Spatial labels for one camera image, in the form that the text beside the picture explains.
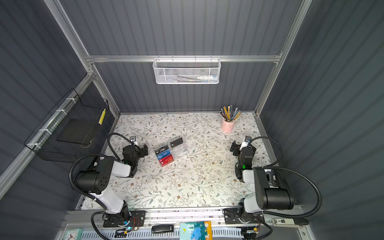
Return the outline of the clear plastic organizer box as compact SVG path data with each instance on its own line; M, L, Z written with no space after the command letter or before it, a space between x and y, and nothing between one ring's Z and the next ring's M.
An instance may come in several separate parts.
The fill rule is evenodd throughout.
M156 158L161 167L171 164L174 160L178 160L187 155L188 146L182 135L173 137L167 142L163 142L154 147Z

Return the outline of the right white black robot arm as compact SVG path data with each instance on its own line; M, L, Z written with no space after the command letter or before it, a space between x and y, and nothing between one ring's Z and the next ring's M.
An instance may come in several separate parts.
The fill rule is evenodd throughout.
M249 222L251 214L261 215L264 210L291 210L294 197L284 173L280 170L253 167L252 161L256 148L246 138L240 145L232 142L230 152L238 158L235 174L240 182L252 184L255 188L253 197L243 198L235 214L241 221Z

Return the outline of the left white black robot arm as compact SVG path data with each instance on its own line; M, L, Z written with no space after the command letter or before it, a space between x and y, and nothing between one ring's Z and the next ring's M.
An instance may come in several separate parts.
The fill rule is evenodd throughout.
M83 196L99 204L104 210L104 221L113 226L126 227L135 218L128 204L112 190L110 177L133 178L138 171L140 158L147 156L148 146L130 145L123 148L123 161L102 154L88 154L78 158L71 166L69 181L71 187ZM74 169L85 159L91 159L92 165L74 176Z

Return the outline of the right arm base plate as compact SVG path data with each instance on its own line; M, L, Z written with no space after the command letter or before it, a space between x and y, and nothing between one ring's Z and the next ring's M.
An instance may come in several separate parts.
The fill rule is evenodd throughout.
M227 225L235 224L261 224L259 220L265 220L262 214L241 212L239 208L224 208L222 214Z

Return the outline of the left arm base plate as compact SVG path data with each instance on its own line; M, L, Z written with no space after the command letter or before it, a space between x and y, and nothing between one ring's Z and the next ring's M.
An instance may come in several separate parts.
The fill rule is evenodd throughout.
M128 223L128 227L142 227L145 222L146 211L130 211L128 216L123 214L104 214L103 227L104 228L117 228L123 227Z

